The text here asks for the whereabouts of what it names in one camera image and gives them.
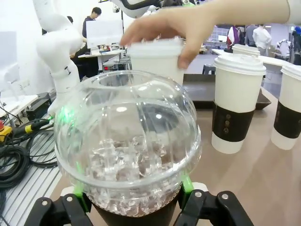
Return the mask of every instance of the green light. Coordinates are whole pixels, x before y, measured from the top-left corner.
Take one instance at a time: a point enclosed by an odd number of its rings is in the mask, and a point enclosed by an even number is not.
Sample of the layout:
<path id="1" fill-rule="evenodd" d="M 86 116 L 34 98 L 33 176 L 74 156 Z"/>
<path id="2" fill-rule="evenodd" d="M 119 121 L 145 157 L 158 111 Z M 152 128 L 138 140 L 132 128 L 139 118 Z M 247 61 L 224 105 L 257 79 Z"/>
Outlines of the green light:
<path id="1" fill-rule="evenodd" d="M 61 120 L 65 123 L 69 123 L 74 120 L 74 110 L 69 110 L 66 107 L 62 107 Z"/>

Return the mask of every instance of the robotic arm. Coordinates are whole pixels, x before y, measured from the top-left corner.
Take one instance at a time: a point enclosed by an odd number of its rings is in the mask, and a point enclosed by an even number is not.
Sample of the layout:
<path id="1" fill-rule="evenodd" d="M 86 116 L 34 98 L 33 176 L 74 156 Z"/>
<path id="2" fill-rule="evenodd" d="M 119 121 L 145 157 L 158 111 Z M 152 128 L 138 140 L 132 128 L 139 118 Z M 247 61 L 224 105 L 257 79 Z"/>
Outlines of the robotic arm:
<path id="1" fill-rule="evenodd" d="M 132 18 L 141 17 L 151 5 L 160 6 L 160 0 L 111 0 Z M 72 23 L 60 15 L 53 0 L 33 0 L 41 27 L 47 31 L 37 42 L 39 57 L 48 65 L 56 88 L 56 99 L 48 109 L 54 116 L 63 105 L 67 93 L 79 84 L 79 72 L 70 60 L 82 45 L 82 36 Z"/>

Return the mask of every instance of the table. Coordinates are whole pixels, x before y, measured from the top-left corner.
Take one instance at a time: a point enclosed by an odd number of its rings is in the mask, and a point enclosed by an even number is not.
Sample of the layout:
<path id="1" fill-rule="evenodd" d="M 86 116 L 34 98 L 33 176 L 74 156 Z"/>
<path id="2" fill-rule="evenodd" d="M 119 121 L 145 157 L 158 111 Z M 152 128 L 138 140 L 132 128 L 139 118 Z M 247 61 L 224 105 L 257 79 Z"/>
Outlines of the table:
<path id="1" fill-rule="evenodd" d="M 232 191 L 256 226 L 301 225 L 301 140 L 291 151 L 283 151 L 270 141 L 277 99 L 263 89 L 272 104 L 256 111 L 240 152 L 222 154 L 211 145 L 212 111 L 199 111 L 197 123 L 202 133 L 202 157 L 191 179 L 207 185 L 217 195 Z M 51 195 L 56 200 L 70 186 L 62 178 Z M 171 226 L 180 210 L 177 207 Z M 95 209 L 89 215 L 95 226 L 106 226 Z M 207 221 L 198 226 L 209 226 Z"/>
<path id="2" fill-rule="evenodd" d="M 222 49 L 212 49 L 212 51 L 218 55 L 229 55 L 229 54 L 232 54 L 232 53 L 227 53 L 225 52 L 224 50 Z M 268 56 L 258 56 L 258 58 L 260 60 L 263 61 L 264 64 L 268 64 L 268 65 L 274 65 L 274 66 L 284 66 L 286 64 L 289 64 L 289 62 L 287 61 L 284 61 L 284 60 L 280 60 L 280 59 L 276 59 L 276 58 L 271 58 L 271 57 L 268 57 Z"/>
<path id="3" fill-rule="evenodd" d="M 18 107 L 16 107 L 16 99 L 14 97 L 7 97 L 7 98 L 1 98 L 1 103 L 6 103 L 7 105 L 4 106 L 4 109 L 8 112 L 10 112 L 11 114 L 14 115 L 18 115 L 21 111 L 23 111 L 25 108 L 29 107 L 35 100 L 38 99 L 38 95 L 31 95 L 31 96 L 20 96 L 19 97 L 19 103 L 18 103 Z M 3 117 L 6 115 L 6 112 L 3 111 L 2 109 L 0 109 L 0 117 Z M 12 120 L 12 116 L 10 115 L 11 118 L 11 125 L 14 125 L 14 122 Z"/>
<path id="4" fill-rule="evenodd" d="M 98 59 L 98 68 L 99 70 L 103 70 L 103 62 L 106 62 L 113 57 L 119 57 L 119 60 L 121 59 L 121 54 L 124 52 L 123 49 L 117 49 L 109 52 L 103 52 L 95 55 L 80 55 L 79 58 L 91 58 L 91 57 L 97 57 Z"/>

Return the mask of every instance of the bolt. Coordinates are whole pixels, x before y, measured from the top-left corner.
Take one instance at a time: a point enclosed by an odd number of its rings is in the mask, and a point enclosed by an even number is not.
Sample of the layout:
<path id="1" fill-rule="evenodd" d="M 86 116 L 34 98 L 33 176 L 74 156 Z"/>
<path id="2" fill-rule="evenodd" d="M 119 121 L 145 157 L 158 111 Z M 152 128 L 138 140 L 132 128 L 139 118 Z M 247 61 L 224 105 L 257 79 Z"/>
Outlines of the bolt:
<path id="1" fill-rule="evenodd" d="M 201 192 L 195 192 L 194 195 L 199 198 L 199 197 L 202 196 L 202 193 Z"/>
<path id="2" fill-rule="evenodd" d="M 223 198 L 223 199 L 228 199 L 229 196 L 228 196 L 227 194 L 222 194 L 222 198 Z"/>

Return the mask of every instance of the coffee cup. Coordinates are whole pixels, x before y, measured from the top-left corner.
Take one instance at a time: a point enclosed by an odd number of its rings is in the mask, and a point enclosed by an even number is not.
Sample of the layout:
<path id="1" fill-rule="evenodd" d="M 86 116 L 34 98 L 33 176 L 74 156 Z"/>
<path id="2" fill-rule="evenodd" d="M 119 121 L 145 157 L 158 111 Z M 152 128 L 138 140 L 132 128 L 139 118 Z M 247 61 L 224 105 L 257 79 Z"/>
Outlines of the coffee cup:
<path id="1" fill-rule="evenodd" d="M 244 54 L 244 55 L 255 56 L 255 57 L 260 56 L 260 52 L 258 48 L 255 47 L 236 44 L 232 47 L 232 49 L 233 49 L 233 54 Z"/>
<path id="2" fill-rule="evenodd" d="M 180 39 L 146 41 L 129 47 L 132 69 L 157 74 L 183 84 L 184 70 L 178 68 L 183 44 Z"/>
<path id="3" fill-rule="evenodd" d="M 282 67 L 282 85 L 271 141 L 283 150 L 296 144 L 301 132 L 301 66 Z"/>
<path id="4" fill-rule="evenodd" d="M 222 153 L 237 153 L 251 124 L 266 68 L 261 60 L 239 54 L 219 56 L 214 66 L 212 146 Z"/>

